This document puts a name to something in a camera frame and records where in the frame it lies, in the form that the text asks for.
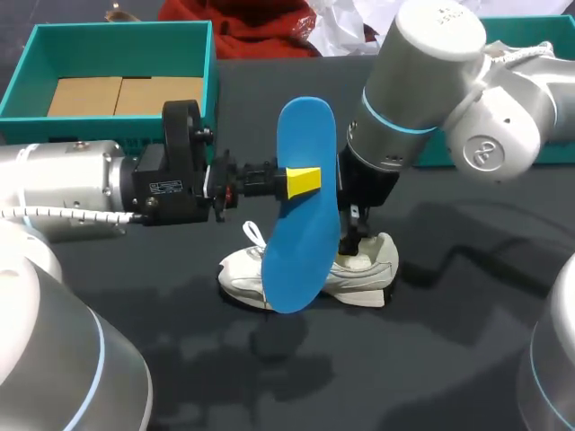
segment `robotic arm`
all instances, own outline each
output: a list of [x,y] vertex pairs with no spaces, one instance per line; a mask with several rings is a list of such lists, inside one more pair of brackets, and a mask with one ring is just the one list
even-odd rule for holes
[[481,21],[454,1],[402,6],[340,154],[341,254],[357,253],[369,208],[383,205],[439,129],[456,168],[492,183],[527,171],[545,142],[575,139],[575,62],[547,43],[485,44]]
[[[453,0],[403,4],[338,157],[341,254],[357,253],[369,208],[440,129],[459,171],[495,183],[527,171],[548,140],[575,139],[575,62],[548,44],[485,44],[481,21]],[[112,141],[0,147],[0,179],[12,186],[2,217],[59,242],[122,234],[125,223],[205,222],[212,210],[221,222],[240,195],[287,198],[275,161],[240,168],[217,153],[195,101],[167,102],[163,119],[164,143],[137,159]]]

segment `gray robot arm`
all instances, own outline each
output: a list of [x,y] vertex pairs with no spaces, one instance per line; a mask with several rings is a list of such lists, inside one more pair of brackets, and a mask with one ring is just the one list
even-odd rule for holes
[[340,209],[349,215],[340,253],[357,252],[369,208],[384,204],[438,130],[460,172],[495,183],[526,172],[545,142],[575,140],[575,62],[547,43],[486,40],[479,18],[453,0],[402,5],[340,154]]

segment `black tablecloth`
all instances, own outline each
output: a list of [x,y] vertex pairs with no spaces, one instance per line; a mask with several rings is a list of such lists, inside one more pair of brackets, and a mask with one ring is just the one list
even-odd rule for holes
[[[221,62],[218,143],[242,163],[272,157],[278,114],[299,95],[331,104],[343,141],[371,62]],[[270,234],[267,198],[242,200],[226,224],[133,228],[56,252],[74,291],[143,352],[158,429],[522,430],[518,357],[575,251],[574,180],[573,168],[497,188],[406,172],[372,215],[402,260],[381,310],[320,298],[281,316],[224,302],[218,262],[250,245],[245,220]]]

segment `red cloth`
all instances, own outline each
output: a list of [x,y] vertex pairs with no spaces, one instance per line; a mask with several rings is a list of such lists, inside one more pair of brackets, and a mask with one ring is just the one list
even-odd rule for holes
[[317,55],[301,37],[315,20],[305,0],[165,0],[158,20],[212,21],[218,58]]

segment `shoelace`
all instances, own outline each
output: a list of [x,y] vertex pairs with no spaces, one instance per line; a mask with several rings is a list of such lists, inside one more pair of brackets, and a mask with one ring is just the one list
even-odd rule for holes
[[258,225],[254,222],[248,221],[243,224],[242,228],[245,236],[247,236],[250,241],[255,244],[255,246],[258,248],[258,251],[263,252],[266,248],[266,242],[264,241],[263,236],[261,236]]
[[[248,221],[243,224],[242,228],[243,233],[245,233],[245,236],[247,236],[250,239],[250,241],[255,244],[256,251],[260,253],[260,255],[262,255],[263,252],[266,250],[266,242],[263,239],[263,236],[261,235],[258,225],[254,222]],[[261,290],[261,296],[265,308],[268,308],[268,298],[266,297],[266,293],[264,290]]]

